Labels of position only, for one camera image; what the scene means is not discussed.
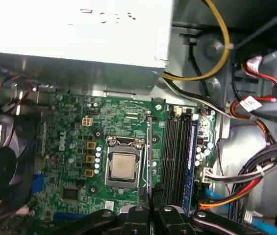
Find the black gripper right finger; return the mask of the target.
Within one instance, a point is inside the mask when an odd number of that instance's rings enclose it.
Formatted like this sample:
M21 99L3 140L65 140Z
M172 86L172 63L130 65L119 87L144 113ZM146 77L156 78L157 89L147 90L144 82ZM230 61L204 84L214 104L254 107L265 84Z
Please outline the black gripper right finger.
M197 210L186 216L181 207L166 205L163 189L152 190L156 235L257 235L258 231L211 211Z

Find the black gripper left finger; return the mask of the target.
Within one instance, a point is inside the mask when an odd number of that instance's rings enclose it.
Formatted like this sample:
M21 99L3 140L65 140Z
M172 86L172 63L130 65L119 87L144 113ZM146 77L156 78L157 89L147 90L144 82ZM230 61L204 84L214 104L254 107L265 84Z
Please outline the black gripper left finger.
M149 235L150 199L145 188L138 189L137 205L116 214L101 209L54 230L53 235Z

